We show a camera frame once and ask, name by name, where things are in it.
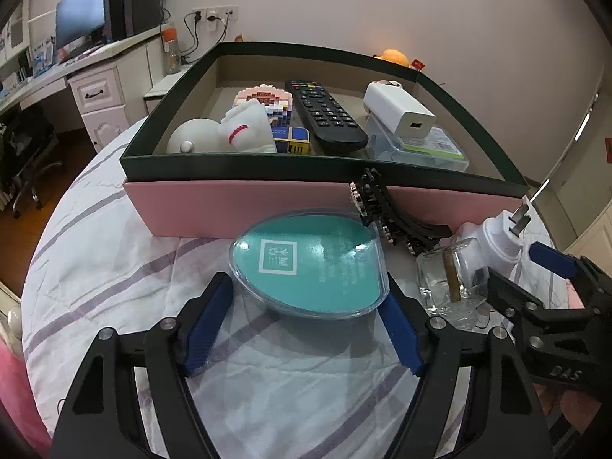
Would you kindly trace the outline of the white travel plug adapter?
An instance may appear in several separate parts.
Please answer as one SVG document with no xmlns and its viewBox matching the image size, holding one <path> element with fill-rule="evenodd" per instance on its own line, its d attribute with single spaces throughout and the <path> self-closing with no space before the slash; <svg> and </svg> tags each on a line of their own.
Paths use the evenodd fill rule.
<svg viewBox="0 0 612 459">
<path fill-rule="evenodd" d="M 511 212 L 503 210 L 476 225 L 466 222 L 456 232 L 458 239 L 476 238 L 485 263 L 503 277 L 519 284 L 532 269 L 528 252 L 531 244 L 553 246 L 542 218 L 524 196 L 520 206 Z"/>
</svg>

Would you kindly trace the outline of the clear glass bottle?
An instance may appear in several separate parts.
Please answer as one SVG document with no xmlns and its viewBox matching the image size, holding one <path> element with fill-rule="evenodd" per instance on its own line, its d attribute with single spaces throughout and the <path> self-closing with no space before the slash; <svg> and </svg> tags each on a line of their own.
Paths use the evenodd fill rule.
<svg viewBox="0 0 612 459">
<path fill-rule="evenodd" d="M 416 259 L 420 303 L 456 329 L 473 330 L 487 300 L 488 265 L 474 237 L 420 254 Z"/>
</svg>

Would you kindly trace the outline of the black hair claw clip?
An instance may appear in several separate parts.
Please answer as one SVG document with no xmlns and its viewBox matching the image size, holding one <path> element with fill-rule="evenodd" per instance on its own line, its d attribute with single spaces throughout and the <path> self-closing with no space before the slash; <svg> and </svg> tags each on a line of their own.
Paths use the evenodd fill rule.
<svg viewBox="0 0 612 459">
<path fill-rule="evenodd" d="M 452 236 L 447 225 L 425 223 L 402 210 L 375 169 L 366 169 L 352 181 L 350 192 L 362 224 L 376 224 L 390 244 L 403 244 L 414 257 L 433 251 L 441 239 Z"/>
</svg>

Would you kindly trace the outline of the white usb charger cube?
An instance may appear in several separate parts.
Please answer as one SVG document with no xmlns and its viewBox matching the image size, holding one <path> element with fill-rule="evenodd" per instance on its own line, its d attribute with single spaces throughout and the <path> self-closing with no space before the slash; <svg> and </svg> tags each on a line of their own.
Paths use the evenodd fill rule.
<svg viewBox="0 0 612 459">
<path fill-rule="evenodd" d="M 365 109 L 396 138 L 423 139 L 436 117 L 405 89 L 370 82 L 363 98 Z"/>
</svg>

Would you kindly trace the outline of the teal heart plastic case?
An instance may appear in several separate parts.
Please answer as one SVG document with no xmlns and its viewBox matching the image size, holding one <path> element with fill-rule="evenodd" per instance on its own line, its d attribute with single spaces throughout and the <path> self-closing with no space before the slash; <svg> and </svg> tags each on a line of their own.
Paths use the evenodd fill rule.
<svg viewBox="0 0 612 459">
<path fill-rule="evenodd" d="M 390 291 L 378 227 L 345 212 L 306 210 L 262 221 L 233 242 L 229 267 L 261 304 L 301 318 L 361 317 Z"/>
</svg>

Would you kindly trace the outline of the pink white cat brick figure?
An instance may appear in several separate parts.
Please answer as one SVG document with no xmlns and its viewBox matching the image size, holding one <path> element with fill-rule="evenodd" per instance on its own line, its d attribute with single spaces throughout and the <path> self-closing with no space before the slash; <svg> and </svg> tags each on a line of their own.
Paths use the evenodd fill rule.
<svg viewBox="0 0 612 459">
<path fill-rule="evenodd" d="M 404 85 L 402 85 L 402 83 L 395 81 L 395 80 L 383 79 L 383 80 L 378 80 L 378 83 L 404 89 Z"/>
</svg>

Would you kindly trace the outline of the black remote control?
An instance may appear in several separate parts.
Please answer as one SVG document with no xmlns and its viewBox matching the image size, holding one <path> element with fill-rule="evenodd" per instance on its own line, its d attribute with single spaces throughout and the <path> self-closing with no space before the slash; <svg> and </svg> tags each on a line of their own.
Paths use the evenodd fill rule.
<svg viewBox="0 0 612 459">
<path fill-rule="evenodd" d="M 350 155 L 366 147 L 368 136 L 319 82 L 287 80 L 293 109 L 325 155 Z"/>
</svg>

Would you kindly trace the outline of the blue yellow small box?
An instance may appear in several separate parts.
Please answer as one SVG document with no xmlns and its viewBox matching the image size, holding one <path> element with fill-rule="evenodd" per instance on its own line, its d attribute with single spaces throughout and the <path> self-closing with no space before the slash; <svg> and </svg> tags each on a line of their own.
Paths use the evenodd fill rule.
<svg viewBox="0 0 612 459">
<path fill-rule="evenodd" d="M 310 152 L 310 134 L 305 127 L 272 127 L 272 134 L 278 153 L 307 155 Z"/>
</svg>

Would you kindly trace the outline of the white rabbit night light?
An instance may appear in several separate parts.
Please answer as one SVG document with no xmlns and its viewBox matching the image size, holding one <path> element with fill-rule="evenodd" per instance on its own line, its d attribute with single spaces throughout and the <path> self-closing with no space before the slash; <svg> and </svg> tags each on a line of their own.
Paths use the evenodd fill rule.
<svg viewBox="0 0 612 459">
<path fill-rule="evenodd" d="M 177 127 L 167 145 L 168 155 L 212 152 L 276 153 L 265 106 L 257 99 L 230 109 L 221 122 L 194 118 Z"/>
</svg>

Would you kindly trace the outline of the pink donut brick model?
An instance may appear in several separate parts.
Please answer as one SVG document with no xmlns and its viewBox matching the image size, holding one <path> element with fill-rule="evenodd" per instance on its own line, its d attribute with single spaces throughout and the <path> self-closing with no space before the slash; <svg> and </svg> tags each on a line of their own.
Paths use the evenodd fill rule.
<svg viewBox="0 0 612 459">
<path fill-rule="evenodd" d="M 293 115 L 293 94 L 291 92 L 268 84 L 245 88 L 236 94 L 232 107 L 236 108 L 251 99 L 257 99 L 265 106 L 265 112 L 267 112 L 272 127 L 290 125 Z"/>
</svg>

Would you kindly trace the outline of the pink and black storage box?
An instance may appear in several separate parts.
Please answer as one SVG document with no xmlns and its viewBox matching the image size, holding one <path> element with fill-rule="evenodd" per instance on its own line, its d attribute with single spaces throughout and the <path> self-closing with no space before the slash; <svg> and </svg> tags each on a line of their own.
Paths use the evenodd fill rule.
<svg viewBox="0 0 612 459">
<path fill-rule="evenodd" d="M 307 155 L 166 152 L 177 127 L 196 117 L 223 117 L 240 89 L 260 83 L 281 87 L 291 80 L 326 87 L 358 127 L 366 125 L 367 85 L 398 81 L 422 94 L 448 122 L 469 155 L 469 168 L 379 161 L 367 150 L 328 155 L 319 146 Z M 235 237 L 292 210 L 352 210 L 350 184 L 367 170 L 380 174 L 411 216 L 451 228 L 513 209 L 527 190 L 520 170 L 488 131 L 424 73 L 353 52 L 284 42 L 225 42 L 212 48 L 136 130 L 120 162 L 125 191 L 157 236 Z"/>
</svg>

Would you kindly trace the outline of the black white low tv cabinet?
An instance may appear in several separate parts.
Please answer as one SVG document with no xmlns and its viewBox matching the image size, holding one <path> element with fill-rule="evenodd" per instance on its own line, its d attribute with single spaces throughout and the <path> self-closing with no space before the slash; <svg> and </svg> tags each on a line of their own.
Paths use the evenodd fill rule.
<svg viewBox="0 0 612 459">
<path fill-rule="evenodd" d="M 160 104 L 161 100 L 167 95 L 172 87 L 185 76 L 190 68 L 191 65 L 183 65 L 177 73 L 166 75 L 162 80 L 156 83 L 153 88 L 146 92 L 145 95 L 143 95 L 148 114 L 153 113 L 156 106 Z"/>
</svg>

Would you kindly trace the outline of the white desk with drawers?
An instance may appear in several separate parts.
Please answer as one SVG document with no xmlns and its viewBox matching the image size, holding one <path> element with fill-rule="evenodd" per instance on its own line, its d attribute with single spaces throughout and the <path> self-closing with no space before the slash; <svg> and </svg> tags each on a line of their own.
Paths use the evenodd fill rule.
<svg viewBox="0 0 612 459">
<path fill-rule="evenodd" d="M 162 36 L 153 28 L 55 65 L 1 101 L 1 111 L 26 110 L 72 92 L 96 151 L 146 117 L 145 95 L 165 77 Z"/>
</svg>

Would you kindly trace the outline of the black computer tower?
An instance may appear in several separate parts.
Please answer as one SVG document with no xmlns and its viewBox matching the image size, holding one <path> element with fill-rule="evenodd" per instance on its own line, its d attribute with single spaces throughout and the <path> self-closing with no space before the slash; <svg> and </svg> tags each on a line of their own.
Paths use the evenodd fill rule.
<svg viewBox="0 0 612 459">
<path fill-rule="evenodd" d="M 159 27 L 161 0 L 104 0 L 104 35 L 108 42 L 123 41 Z"/>
</svg>

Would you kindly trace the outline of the wall power outlet strip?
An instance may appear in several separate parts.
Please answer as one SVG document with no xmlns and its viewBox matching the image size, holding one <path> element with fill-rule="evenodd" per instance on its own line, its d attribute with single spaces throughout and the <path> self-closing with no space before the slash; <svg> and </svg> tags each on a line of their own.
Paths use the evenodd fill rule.
<svg viewBox="0 0 612 459">
<path fill-rule="evenodd" d="M 239 6 L 237 5 L 217 5 L 209 7 L 194 7 L 194 11 L 199 11 L 201 17 L 208 19 L 216 17 L 225 21 L 236 20 L 239 17 Z"/>
</svg>

